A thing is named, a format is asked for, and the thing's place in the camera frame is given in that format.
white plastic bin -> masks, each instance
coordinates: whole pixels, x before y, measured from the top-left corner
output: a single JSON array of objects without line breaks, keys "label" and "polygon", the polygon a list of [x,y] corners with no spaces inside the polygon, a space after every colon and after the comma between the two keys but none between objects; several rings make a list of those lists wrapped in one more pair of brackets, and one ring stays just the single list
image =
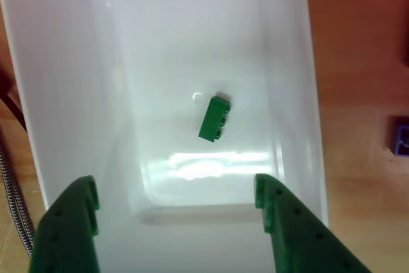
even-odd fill
[{"label": "white plastic bin", "polygon": [[102,272],[273,272],[255,173],[327,223],[307,0],[1,2],[45,206],[95,177]]}]

blue object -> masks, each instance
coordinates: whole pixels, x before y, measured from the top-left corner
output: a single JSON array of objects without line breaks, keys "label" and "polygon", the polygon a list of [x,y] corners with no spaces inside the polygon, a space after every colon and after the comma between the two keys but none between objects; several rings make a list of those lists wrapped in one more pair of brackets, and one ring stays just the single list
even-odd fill
[{"label": "blue object", "polygon": [[395,136],[394,154],[409,157],[409,125],[398,125]]}]

wooden surface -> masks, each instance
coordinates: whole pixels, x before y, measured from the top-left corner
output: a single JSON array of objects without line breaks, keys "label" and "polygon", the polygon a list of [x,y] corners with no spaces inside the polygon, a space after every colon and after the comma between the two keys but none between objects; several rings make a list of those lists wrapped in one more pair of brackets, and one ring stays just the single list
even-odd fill
[{"label": "wooden surface", "polygon": [[[409,0],[309,1],[331,229],[373,272],[409,272],[409,158],[388,149],[394,118],[409,116]],[[3,27],[0,66],[13,78]],[[2,103],[0,128],[37,222],[27,136]],[[0,273],[25,272],[3,190]]]}]

green lego brick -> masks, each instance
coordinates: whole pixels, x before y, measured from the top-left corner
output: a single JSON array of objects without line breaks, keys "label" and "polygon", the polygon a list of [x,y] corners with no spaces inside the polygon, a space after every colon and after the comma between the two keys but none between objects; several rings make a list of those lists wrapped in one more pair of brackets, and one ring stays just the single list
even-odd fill
[{"label": "green lego brick", "polygon": [[29,273],[99,273],[93,243],[98,209],[93,177],[74,181],[38,225]]},{"label": "green lego brick", "polygon": [[255,185],[277,273],[370,273],[280,181],[256,175]]},{"label": "green lego brick", "polygon": [[230,112],[230,103],[223,98],[214,96],[210,100],[206,115],[199,132],[199,137],[210,142],[218,140],[222,135],[221,128],[226,123],[226,114]]}]

wooden table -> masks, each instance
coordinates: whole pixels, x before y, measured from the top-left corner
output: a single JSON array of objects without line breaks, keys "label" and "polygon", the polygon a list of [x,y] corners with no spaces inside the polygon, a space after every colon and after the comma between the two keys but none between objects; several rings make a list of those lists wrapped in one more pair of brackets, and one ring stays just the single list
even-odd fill
[{"label": "wooden table", "polygon": [[[330,227],[373,272],[409,272],[409,158],[389,150],[394,118],[409,116],[409,0],[309,1]],[[3,27],[0,65],[13,78]],[[28,140],[2,103],[0,127],[36,222]],[[4,191],[0,204],[0,273],[25,272]]]}]

